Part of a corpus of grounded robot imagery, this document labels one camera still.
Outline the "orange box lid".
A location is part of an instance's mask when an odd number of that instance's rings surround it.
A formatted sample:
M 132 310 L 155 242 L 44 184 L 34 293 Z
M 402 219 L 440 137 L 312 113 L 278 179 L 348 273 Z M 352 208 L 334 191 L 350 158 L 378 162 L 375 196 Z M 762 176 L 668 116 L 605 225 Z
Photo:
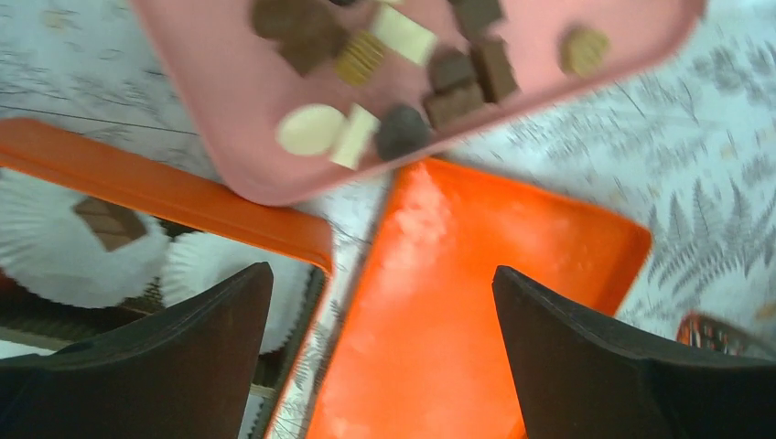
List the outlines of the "orange box lid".
M 652 236 L 612 211 L 426 159 L 402 169 L 310 438 L 521 438 L 491 281 L 511 266 L 613 315 Z

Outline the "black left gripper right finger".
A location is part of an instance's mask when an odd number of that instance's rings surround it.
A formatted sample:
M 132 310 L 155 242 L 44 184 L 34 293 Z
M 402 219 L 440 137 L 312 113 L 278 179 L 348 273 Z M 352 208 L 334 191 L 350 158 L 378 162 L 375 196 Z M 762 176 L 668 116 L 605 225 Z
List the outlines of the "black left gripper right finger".
M 500 266 L 493 299 L 529 438 L 772 438 L 775 363 L 691 347 Z

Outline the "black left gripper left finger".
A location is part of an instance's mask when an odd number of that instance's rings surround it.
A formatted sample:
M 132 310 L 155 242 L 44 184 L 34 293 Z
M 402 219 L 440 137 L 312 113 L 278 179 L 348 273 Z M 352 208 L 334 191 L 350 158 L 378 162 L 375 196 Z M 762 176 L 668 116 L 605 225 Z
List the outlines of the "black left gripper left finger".
M 274 276 L 208 290 L 53 354 L 1 362 L 4 438 L 235 438 Z

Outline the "pink tray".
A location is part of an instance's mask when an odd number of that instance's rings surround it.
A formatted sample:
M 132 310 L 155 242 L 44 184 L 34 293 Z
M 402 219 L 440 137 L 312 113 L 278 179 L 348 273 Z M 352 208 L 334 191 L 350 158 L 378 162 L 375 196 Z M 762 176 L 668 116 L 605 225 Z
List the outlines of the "pink tray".
M 370 81 L 350 86 L 330 62 L 299 75 L 275 43 L 253 30 L 251 1 L 135 1 L 132 7 L 225 184 L 253 202 L 285 206 L 323 190 L 396 167 L 367 147 L 357 169 L 329 152 L 300 156 L 275 140 L 294 109 L 320 103 L 348 113 L 359 104 L 375 116 L 392 105 L 420 107 L 432 91 L 426 67 L 387 50 Z M 519 90 L 435 133 L 421 155 L 648 69 L 686 41 L 706 10 L 703 1 L 504 1 L 490 27 L 507 43 Z M 574 27 L 609 37 L 602 65 L 587 77 L 560 69 L 559 46 Z

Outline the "brown square chocolate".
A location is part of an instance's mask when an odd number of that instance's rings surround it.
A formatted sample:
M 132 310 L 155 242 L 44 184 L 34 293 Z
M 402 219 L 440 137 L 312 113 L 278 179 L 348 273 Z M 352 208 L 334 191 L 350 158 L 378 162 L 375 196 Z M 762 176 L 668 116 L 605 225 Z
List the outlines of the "brown square chocolate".
M 107 252 L 113 252 L 147 234 L 147 228 L 133 210 L 87 197 L 73 208 Z

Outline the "orange chocolate box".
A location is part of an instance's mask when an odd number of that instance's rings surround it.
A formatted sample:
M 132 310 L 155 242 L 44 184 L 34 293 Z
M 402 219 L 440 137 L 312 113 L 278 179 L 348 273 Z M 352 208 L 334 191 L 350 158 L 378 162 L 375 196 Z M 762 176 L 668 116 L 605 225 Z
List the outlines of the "orange chocolate box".
M 332 230 L 318 217 L 268 208 L 224 185 L 28 118 L 1 122 L 1 165 L 193 229 L 252 244 L 332 275 Z

